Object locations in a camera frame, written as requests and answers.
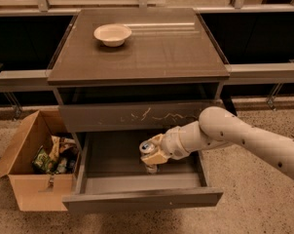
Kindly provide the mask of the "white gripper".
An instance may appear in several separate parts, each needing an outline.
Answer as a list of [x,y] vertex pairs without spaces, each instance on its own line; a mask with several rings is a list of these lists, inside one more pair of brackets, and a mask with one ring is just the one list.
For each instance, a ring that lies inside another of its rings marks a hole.
[[159,165],[167,162],[168,158],[173,160],[181,160],[190,155],[183,147],[180,139],[180,127],[168,130],[164,135],[158,134],[150,138],[150,142],[154,146],[161,146],[163,152],[154,152],[143,154],[141,160],[148,166]]

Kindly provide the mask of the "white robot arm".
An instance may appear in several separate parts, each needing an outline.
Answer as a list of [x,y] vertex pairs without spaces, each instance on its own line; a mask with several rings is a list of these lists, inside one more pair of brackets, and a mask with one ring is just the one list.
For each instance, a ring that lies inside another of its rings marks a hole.
[[199,119],[174,127],[139,145],[141,160],[154,174],[168,160],[180,160],[195,151],[239,145],[294,180],[294,139],[251,126],[217,106],[202,111]]

